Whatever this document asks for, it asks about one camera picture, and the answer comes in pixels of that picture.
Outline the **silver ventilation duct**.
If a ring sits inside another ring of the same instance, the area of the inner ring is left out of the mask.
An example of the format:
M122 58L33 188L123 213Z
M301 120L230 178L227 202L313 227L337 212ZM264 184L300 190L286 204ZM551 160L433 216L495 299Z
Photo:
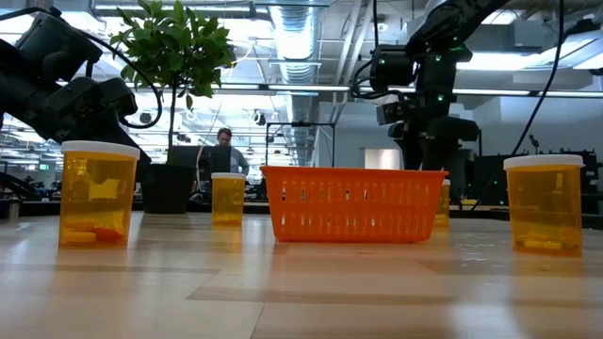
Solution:
M269 14L274 23L274 44L279 59L282 82L286 85L314 85L318 66L311 64L317 55L319 9L303 6L271 6ZM286 100L290 122L315 122L318 117L318 96L295 92ZM292 127L293 163L311 163L315 139L314 127Z

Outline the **person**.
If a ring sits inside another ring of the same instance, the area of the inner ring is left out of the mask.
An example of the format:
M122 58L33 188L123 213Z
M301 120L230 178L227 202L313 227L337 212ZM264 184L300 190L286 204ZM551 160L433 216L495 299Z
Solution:
M250 165L243 154L231 145L232 131L228 128L221 128L218 131L217 140L221 147L230 149L230 171L248 175Z

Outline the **green potted plant black pot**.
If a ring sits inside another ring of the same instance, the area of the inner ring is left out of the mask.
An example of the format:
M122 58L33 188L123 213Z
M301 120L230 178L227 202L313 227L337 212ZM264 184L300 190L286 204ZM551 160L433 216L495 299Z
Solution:
M221 84L221 70L232 64L229 30L215 16L174 0L166 9L161 0L138 0L138 10L117 8L126 28L110 39L122 47L129 62L121 78L135 89L148 88L160 100L171 99L167 161L149 167L150 178L141 184L143 211L147 214L184 214L195 180L193 165L173 159L176 100L183 97L191 109L195 97L210 98Z

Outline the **black equipment rack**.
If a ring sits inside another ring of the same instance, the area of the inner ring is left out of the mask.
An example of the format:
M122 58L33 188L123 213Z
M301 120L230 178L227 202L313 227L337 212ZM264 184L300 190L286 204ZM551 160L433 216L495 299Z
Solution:
M580 170L581 209L584 214L598 215L603 211L603 162L599 161L595 151L571 151L560 149L550 155L573 154L582 157L584 167ZM473 165L473 182L467 183L467 195L480 198L480 205L507 206L508 193L503 161L509 155L477 156Z

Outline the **black computer monitor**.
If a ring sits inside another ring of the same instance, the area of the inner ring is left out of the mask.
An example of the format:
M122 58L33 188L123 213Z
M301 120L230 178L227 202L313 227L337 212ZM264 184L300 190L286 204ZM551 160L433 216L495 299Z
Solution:
M232 148L226 146L174 146L171 160L175 165L196 169L198 184L211 181L214 172L229 172Z

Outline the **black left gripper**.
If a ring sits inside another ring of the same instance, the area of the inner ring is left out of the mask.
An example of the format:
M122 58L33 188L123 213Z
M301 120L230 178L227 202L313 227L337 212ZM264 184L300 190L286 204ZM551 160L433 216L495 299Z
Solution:
M75 78L51 94L46 103L46 137L52 140L97 140L138 147L139 163L151 157L124 131L108 108L111 82Z

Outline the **orange plastic basket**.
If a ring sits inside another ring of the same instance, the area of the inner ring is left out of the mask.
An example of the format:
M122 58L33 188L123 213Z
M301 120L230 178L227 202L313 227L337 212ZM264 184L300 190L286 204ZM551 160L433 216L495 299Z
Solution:
M274 236L281 242L428 240L441 170L265 166Z

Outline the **amber pill bottle white cap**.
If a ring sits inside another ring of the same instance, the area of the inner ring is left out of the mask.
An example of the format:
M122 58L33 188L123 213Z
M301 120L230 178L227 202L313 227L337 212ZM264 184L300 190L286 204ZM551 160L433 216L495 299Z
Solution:
M241 226L245 187L245 174L215 172L211 175L211 215L214 226Z
M442 184L440 198L434 219L433 227L435 229L447 229L449 226L449 206L450 206L450 180L445 179Z
M140 150L73 140L63 142L61 151L60 247L126 247Z
M538 154L503 161L515 251L582 254L581 156Z

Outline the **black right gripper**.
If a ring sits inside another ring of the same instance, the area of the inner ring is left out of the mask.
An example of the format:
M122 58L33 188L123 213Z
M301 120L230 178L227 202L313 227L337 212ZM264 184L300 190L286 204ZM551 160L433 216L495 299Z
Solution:
M401 139L403 166L407 170L419 170L423 159L424 170L441 170L460 148L456 140L476 141L479 126L471 120L450 116L450 97L443 94L401 95L397 102L407 102L411 119L398 121L400 132L394 138ZM424 140L423 152L419 139Z

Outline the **white wall board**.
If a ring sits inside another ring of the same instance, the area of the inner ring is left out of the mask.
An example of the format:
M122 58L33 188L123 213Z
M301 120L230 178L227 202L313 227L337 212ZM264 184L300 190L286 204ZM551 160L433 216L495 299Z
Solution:
M365 149L365 168L400 170L400 155L395 149Z

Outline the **black metal frame stand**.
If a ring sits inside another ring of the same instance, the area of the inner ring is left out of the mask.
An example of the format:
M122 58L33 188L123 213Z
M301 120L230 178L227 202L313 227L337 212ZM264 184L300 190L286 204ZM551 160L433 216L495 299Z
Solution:
M274 139L282 137L285 142L284 154L290 166L317 167L319 165L319 147L331 141L331 150L327 152L331 166L335 166L335 124L328 122L268 122L265 136L265 161L269 163L269 155L276 153L269 149Z

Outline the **grey metal cylinder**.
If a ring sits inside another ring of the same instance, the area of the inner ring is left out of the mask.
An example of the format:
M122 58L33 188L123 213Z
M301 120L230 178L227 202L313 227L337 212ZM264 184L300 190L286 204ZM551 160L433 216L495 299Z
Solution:
M0 200L0 220L18 218L21 205L20 200Z

